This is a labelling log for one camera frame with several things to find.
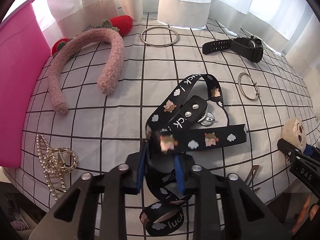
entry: silver bangle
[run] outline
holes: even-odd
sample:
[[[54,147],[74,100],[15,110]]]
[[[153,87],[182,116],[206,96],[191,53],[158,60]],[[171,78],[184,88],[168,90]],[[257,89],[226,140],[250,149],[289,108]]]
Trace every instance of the silver bangle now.
[[[160,45],[158,45],[158,44],[149,43],[149,42],[145,41],[145,40],[142,38],[142,36],[143,36],[143,34],[144,34],[145,32],[147,32],[148,30],[152,30],[152,29],[166,29],[166,30],[169,30],[169,31],[173,31],[174,34],[176,35],[176,39],[175,39],[173,42],[170,42],[170,43],[167,43],[167,44],[160,44]],[[141,32],[141,34],[140,34],[140,39],[141,39],[145,44],[147,44],[147,45],[149,45],[149,46],[153,46],[153,47],[167,47],[167,46],[170,46],[170,45],[172,45],[172,44],[175,44],[175,43],[178,41],[178,38],[179,38],[179,34],[178,34],[175,30],[170,29],[170,28],[168,28],[168,27],[164,27],[164,26],[154,26],[154,27],[150,27],[150,28],[147,28],[147,29],[143,30],[143,31]]]
[[[244,90],[243,90],[243,88],[242,88],[242,86],[241,86],[241,82],[240,82],[240,81],[241,81],[241,77],[242,77],[243,75],[246,75],[246,76],[248,76],[248,77],[251,79],[252,84],[253,84],[253,86],[254,86],[254,89],[256,90],[256,97],[255,97],[255,98],[249,98],[249,97],[244,93]],[[258,86],[257,86],[257,83],[252,79],[252,77],[251,77],[250,75],[248,75],[247,73],[244,73],[244,72],[240,73],[239,76],[238,76],[238,84],[239,84],[239,87],[240,87],[240,91],[241,91],[241,93],[245,96],[245,98],[247,98],[247,99],[249,99],[249,100],[251,100],[251,101],[255,101],[255,100],[258,98],[258,96],[259,96],[259,88],[258,88]]]

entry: black wristwatch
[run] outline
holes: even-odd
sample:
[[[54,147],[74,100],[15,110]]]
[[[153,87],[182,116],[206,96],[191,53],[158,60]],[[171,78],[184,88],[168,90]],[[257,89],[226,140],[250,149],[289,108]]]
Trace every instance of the black wristwatch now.
[[[256,36],[207,42],[202,46],[202,53],[206,55],[226,49],[231,49],[254,63],[258,63],[263,56],[262,42]]]

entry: pink plastic bin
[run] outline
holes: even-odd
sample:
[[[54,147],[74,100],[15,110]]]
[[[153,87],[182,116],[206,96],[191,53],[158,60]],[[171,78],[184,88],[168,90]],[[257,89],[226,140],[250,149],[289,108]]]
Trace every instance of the pink plastic bin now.
[[[18,167],[21,135],[33,87],[50,55],[27,0],[0,24],[0,166]]]

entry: lanyard strap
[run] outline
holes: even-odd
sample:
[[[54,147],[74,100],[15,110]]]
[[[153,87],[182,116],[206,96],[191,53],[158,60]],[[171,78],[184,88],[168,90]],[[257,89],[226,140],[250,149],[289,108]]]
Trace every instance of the lanyard strap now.
[[[192,96],[184,103],[195,83],[203,78],[208,100],[222,108],[227,126],[189,129],[206,115],[207,101]],[[217,79],[210,74],[193,74],[183,79],[146,122],[146,182],[158,202],[143,209],[140,221],[151,236],[165,236],[176,231],[184,222],[182,205],[191,198],[179,198],[168,189],[176,182],[184,194],[184,181],[195,165],[187,151],[198,151],[246,142],[245,125],[229,125],[222,91]]]

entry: pearl hair clip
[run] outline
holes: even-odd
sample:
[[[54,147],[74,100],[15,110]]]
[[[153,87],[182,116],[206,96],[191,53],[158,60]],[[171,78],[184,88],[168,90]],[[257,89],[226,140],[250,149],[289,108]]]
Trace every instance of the pearl hair clip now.
[[[44,178],[46,179],[50,193],[52,193],[52,197],[54,197],[55,201],[58,201],[59,195],[66,192],[64,175],[73,171],[77,166],[78,158],[69,148],[52,148],[42,134],[37,134],[36,145]],[[72,165],[66,165],[63,157],[64,153],[68,153],[72,157]]]

